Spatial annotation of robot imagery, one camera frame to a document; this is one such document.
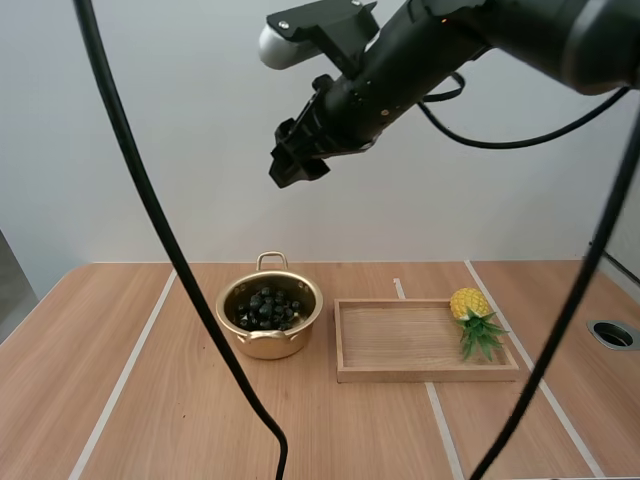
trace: toy pineapple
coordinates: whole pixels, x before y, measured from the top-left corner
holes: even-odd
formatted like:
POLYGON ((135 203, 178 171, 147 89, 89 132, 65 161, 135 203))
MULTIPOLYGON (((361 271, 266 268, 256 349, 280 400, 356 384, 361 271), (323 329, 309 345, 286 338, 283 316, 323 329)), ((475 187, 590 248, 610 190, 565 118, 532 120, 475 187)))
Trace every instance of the toy pineapple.
POLYGON ((463 344, 464 359, 480 347, 489 361, 493 361, 491 349, 502 348, 497 336, 507 332, 489 321, 495 312, 489 308, 482 292, 475 288, 462 288, 453 294, 450 306, 456 323, 462 327, 460 343, 463 344))

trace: circular hole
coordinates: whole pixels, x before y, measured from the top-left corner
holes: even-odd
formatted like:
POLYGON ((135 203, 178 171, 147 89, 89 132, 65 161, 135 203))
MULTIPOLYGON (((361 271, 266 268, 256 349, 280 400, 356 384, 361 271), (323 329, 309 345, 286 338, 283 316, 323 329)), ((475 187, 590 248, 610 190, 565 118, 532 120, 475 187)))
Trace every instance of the circular hole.
POLYGON ((593 326, 593 331, 610 345, 629 347, 633 344, 633 337, 627 331, 612 323, 599 322, 593 326))

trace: white wall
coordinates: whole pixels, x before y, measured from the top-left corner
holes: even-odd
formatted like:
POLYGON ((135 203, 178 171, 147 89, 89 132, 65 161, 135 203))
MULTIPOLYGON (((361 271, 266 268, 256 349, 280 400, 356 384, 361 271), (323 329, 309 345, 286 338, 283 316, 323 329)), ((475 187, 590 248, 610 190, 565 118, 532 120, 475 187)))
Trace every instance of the white wall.
MULTIPOLYGON (((309 261, 580 255, 637 103, 513 152, 456 145, 414 109, 369 153, 278 190, 267 175, 273 131, 299 113, 315 76, 336 71, 324 58, 285 72, 259 62, 264 17, 300 1, 95 3, 139 148, 191 260, 247 261, 271 248, 309 261)), ((378 18, 399 4, 382 1, 378 18)), ((0 8, 0 228, 34 289, 85 262, 163 260, 71 1, 0 8)), ((464 71, 465 94, 435 110, 478 139, 546 133, 602 101, 500 53, 464 71)))
POLYGON ((640 175, 638 174, 633 179, 631 191, 607 251, 634 275, 640 277, 640 175))

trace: gold pot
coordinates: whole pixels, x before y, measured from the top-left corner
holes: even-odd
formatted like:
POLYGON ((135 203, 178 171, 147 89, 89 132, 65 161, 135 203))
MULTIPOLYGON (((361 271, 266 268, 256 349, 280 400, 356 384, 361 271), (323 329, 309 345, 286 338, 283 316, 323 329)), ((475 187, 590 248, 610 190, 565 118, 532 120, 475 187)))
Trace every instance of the gold pot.
POLYGON ((293 355, 304 347, 311 337, 313 322, 322 310, 322 293, 308 278, 289 271, 287 257, 280 252, 265 252, 258 257, 256 271, 227 285, 216 301, 216 315, 220 323, 233 333, 238 350, 250 357, 273 360, 293 355), (277 256, 282 259, 281 270, 264 270, 262 260, 277 256), (236 307, 248 304, 256 291, 264 286, 273 286, 287 292, 288 298, 301 303, 299 315, 289 330, 265 330, 249 332, 236 326, 236 307))

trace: pineapple leaves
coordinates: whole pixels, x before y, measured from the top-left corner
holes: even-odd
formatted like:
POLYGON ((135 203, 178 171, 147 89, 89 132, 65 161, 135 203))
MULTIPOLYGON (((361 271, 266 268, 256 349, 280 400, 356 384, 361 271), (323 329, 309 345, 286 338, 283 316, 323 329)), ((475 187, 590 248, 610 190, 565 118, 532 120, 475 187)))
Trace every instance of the pineapple leaves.
POLYGON ((491 335, 504 335, 505 333, 509 333, 493 323, 485 323, 484 328, 487 329, 491 335))
POLYGON ((491 347, 489 346, 489 344, 480 343, 480 348, 482 349, 482 353, 484 353, 484 356, 487 357, 490 362, 492 362, 493 358, 491 357, 491 347))
POLYGON ((500 342, 498 342, 495 337, 492 337, 491 335, 486 335, 482 338, 482 342, 487 343, 489 345, 491 345, 492 347, 496 347, 496 348, 500 348, 502 347, 502 344, 500 342))
POLYGON ((476 352, 476 346, 478 344, 476 342, 469 342, 464 346, 464 359, 466 360, 467 358, 469 358, 471 355, 473 355, 476 352))
POLYGON ((468 320, 456 320, 456 323, 463 329, 460 343, 462 344, 464 360, 466 361, 476 351, 480 350, 489 361, 493 361, 491 350, 494 348, 500 350, 502 348, 497 336, 508 332, 489 321, 495 315, 495 312, 479 317, 471 309, 468 308, 467 311, 469 314, 468 320))

